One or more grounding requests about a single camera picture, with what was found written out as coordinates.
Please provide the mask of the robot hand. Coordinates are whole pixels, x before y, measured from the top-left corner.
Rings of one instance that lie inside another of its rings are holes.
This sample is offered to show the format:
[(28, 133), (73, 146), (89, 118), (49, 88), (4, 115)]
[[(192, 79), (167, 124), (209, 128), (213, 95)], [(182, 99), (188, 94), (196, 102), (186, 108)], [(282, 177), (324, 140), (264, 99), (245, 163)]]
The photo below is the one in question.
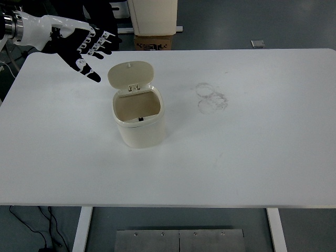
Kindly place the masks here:
[(57, 54), (70, 68), (100, 82), (101, 77), (83, 59), (89, 55), (103, 59), (118, 50), (117, 34), (92, 27), (90, 24), (70, 18), (44, 15), (35, 17), (17, 12), (22, 18), (23, 29), (17, 40), (19, 45), (33, 46), (46, 54)]

